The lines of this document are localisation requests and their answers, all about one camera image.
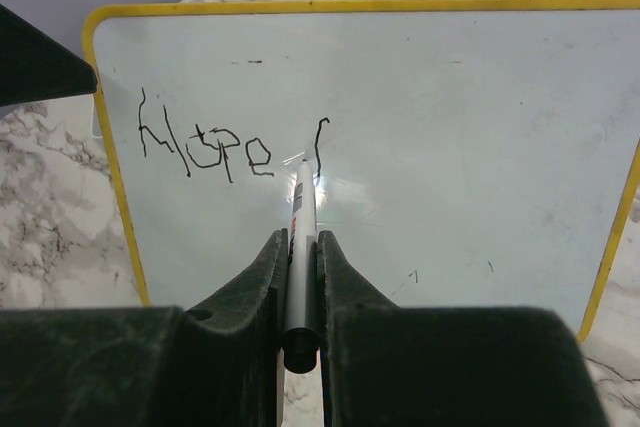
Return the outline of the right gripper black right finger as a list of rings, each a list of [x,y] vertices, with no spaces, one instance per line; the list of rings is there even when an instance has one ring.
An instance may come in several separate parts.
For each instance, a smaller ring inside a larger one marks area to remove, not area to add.
[[[596,426],[574,335],[529,307],[402,308],[318,239],[328,426]]]

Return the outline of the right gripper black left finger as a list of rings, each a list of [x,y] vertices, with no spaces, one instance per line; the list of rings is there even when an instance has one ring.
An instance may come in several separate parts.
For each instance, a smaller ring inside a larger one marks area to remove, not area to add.
[[[191,309],[5,310],[5,426],[277,426],[288,235]]]

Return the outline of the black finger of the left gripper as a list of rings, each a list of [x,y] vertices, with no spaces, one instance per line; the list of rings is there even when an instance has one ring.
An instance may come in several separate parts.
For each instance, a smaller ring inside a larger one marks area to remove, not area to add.
[[[3,107],[97,90],[86,61],[6,7],[1,8],[0,49]]]

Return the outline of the black marker pen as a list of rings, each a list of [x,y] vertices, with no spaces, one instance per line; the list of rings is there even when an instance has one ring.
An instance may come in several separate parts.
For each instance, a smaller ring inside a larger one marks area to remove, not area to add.
[[[316,366],[319,334],[316,315],[317,225],[313,172],[304,160],[296,173],[283,323],[284,365],[304,374]]]

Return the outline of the yellow framed whiteboard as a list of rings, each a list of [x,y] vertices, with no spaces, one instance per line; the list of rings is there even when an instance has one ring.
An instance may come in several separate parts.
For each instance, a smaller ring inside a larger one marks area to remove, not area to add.
[[[143,303],[236,276],[308,162],[398,305],[589,334],[639,180],[639,0],[114,5],[83,46]]]

